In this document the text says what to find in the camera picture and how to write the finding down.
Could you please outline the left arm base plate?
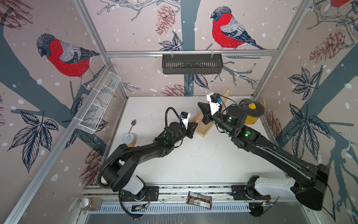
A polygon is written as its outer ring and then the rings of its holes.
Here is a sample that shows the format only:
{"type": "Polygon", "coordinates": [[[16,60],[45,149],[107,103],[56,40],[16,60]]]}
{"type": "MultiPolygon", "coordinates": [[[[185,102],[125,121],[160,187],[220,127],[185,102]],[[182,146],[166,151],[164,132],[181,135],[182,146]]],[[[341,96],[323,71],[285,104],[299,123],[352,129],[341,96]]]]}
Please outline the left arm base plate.
{"type": "Polygon", "coordinates": [[[158,186],[145,186],[138,194],[122,190],[118,196],[122,202],[148,202],[158,201],[158,195],[158,186]]]}

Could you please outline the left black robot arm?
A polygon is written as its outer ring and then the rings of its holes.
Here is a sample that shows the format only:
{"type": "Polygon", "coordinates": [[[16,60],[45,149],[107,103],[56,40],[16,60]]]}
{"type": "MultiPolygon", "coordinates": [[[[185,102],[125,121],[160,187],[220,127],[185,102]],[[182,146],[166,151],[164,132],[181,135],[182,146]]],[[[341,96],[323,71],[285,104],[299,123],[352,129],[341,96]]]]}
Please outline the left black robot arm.
{"type": "Polygon", "coordinates": [[[135,169],[143,162],[169,155],[177,148],[175,144],[182,143],[185,138],[192,139],[198,123],[190,122],[189,118],[186,112],[178,114],[174,108],[167,108],[164,130],[150,144],[136,147],[119,145],[99,168],[98,186],[111,188],[113,192],[124,190],[133,195],[144,194],[147,185],[133,175],[135,169]]]}

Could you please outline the wooden jewelry display stand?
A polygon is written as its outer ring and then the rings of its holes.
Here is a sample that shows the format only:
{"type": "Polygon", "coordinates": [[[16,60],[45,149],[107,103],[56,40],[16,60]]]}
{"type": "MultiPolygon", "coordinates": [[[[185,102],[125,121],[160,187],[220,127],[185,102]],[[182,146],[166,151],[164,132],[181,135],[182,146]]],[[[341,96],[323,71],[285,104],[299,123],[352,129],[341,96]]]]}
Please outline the wooden jewelry display stand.
{"type": "Polygon", "coordinates": [[[198,113],[190,120],[191,122],[198,123],[198,126],[195,130],[195,132],[204,138],[210,131],[210,129],[214,126],[214,123],[209,123],[208,125],[205,125],[202,122],[202,119],[204,118],[204,115],[200,109],[198,109],[198,113]]]}

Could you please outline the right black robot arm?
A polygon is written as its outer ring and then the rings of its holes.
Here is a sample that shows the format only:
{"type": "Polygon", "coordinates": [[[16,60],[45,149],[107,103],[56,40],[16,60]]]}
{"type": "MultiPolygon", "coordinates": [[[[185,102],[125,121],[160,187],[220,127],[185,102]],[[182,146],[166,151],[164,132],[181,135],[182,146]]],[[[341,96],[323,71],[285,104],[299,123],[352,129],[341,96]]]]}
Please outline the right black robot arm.
{"type": "Polygon", "coordinates": [[[203,113],[202,122],[205,125],[214,123],[238,148],[264,158],[288,174],[295,180],[289,191],[298,202],[309,209],[322,210],[330,172],[327,166],[308,163],[277,147],[242,122],[244,112],[238,106],[231,106],[233,113],[228,115],[221,113],[221,105],[218,103],[199,102],[198,107],[203,113]]]}

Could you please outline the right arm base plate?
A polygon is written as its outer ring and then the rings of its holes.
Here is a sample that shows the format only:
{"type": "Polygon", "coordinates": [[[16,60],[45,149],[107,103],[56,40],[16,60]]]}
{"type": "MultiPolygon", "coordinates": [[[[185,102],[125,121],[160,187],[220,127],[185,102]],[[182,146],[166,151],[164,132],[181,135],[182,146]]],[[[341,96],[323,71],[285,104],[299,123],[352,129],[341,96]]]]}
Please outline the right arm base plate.
{"type": "Polygon", "coordinates": [[[246,185],[232,185],[230,194],[234,200],[271,200],[269,195],[262,195],[254,187],[246,185]]]}

